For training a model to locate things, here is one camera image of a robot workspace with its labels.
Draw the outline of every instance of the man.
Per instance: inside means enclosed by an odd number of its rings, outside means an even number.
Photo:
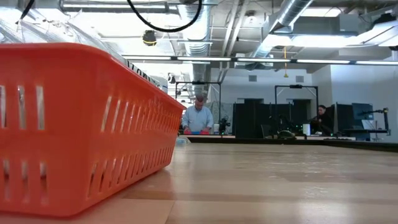
[[[321,131],[324,134],[330,135],[333,130],[333,120],[326,114],[326,106],[319,105],[318,107],[318,122]]]
[[[210,132],[213,127],[213,115],[203,104],[205,104],[205,98],[198,95],[195,98],[195,105],[187,108],[182,117],[184,132]]]

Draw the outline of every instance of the black monitor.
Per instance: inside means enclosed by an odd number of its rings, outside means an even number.
[[[373,120],[373,105],[368,103],[353,103],[353,113],[355,120]]]

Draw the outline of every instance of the black cable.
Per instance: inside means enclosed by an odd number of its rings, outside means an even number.
[[[22,12],[21,18],[20,20],[23,20],[25,18],[25,16],[27,15],[27,13],[29,12],[29,10],[32,8],[33,3],[35,3],[35,0],[30,0],[29,3],[26,5],[26,8],[24,9],[24,11]]]
[[[138,19],[140,19],[145,25],[149,26],[150,28],[152,28],[152,29],[154,29],[154,30],[160,31],[160,32],[171,33],[171,32],[180,32],[180,31],[183,31],[183,30],[185,30],[186,28],[192,26],[192,24],[194,24],[194,23],[198,20],[199,15],[200,15],[200,11],[201,11],[202,0],[199,0],[198,10],[197,10],[197,13],[195,14],[195,16],[193,17],[193,19],[192,19],[188,24],[185,24],[184,26],[177,27],[177,28],[173,28],[173,29],[163,29],[163,28],[160,28],[160,27],[157,27],[157,26],[152,25],[150,22],[148,22],[146,19],[144,19],[144,18],[139,14],[138,10],[134,7],[134,5],[133,5],[133,3],[131,2],[131,0],[127,0],[127,3],[129,3],[129,5],[130,5],[132,11],[133,11],[134,13],[136,13]]]

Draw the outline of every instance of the red object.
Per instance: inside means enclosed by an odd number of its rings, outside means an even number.
[[[183,106],[110,54],[1,44],[0,68],[0,211],[67,217],[170,164]]]

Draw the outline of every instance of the blue shirt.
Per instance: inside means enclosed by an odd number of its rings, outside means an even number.
[[[213,127],[213,115],[207,107],[198,111],[195,106],[190,106],[182,117],[182,127],[188,126],[192,132]]]

